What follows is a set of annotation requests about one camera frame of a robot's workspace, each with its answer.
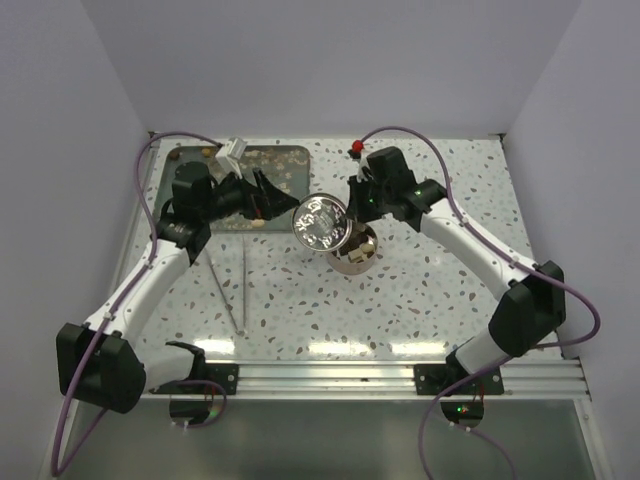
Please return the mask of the embossed silver tin lid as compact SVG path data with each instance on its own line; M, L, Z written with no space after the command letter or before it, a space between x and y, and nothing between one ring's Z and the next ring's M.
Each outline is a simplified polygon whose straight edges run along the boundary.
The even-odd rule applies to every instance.
M293 210L291 224L297 240L304 247L320 253L338 250L353 230L344 203L324 192L303 198Z

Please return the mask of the white chocolate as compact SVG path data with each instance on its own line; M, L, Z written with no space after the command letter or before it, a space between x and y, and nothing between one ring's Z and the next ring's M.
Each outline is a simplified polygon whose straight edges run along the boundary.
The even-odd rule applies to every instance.
M355 249L349 252L348 257L351 263L359 263L363 261L366 255L361 249Z

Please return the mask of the metal tweezers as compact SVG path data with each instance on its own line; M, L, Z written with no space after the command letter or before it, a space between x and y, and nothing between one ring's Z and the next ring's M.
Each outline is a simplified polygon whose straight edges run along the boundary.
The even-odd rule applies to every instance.
M243 338L247 330L247 257L242 234L214 234L205 247L206 263L220 295L226 315L235 331Z

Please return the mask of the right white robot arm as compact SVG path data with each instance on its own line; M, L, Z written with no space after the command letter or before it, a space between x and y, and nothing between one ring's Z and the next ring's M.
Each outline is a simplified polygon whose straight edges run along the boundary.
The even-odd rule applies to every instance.
M523 356L564 323L562 269L519 256L470 218L448 188L433 179L418 182L399 148L361 159L348 185L349 218L368 223L392 215L449 250L497 300L487 327L446 358L445 379L454 391L470 391L482 370Z

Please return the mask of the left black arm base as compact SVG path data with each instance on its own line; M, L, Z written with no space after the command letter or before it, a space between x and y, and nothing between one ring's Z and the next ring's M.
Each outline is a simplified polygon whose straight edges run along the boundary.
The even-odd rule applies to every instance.
M228 396L236 394L240 367L235 363L207 363L203 373L196 379L207 380L218 384ZM201 382L194 385L184 385L179 381L165 383L150 390L153 394L161 395L211 395L219 391Z

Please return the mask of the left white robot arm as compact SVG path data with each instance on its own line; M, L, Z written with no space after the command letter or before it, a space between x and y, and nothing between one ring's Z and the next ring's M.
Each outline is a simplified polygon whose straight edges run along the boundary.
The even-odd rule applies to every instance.
M67 401L127 413L149 390L177 384L193 393L211 384L203 349L170 341L172 359L144 362L135 344L162 298L204 250L212 222L235 214L272 220L298 206L260 169L253 175L247 181L231 172L216 181L199 162L176 170L172 195L152 222L134 270L82 324L67 323L56 336L59 386Z

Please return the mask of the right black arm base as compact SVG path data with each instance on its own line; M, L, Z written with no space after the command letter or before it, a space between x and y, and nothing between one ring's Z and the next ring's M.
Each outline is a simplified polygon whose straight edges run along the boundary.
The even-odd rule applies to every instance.
M418 395L435 396L467 376L468 374L464 370L444 363L424 363L413 366L413 380ZM499 396L505 393L500 368L495 368L467 381L452 394L473 396L480 393L490 396Z

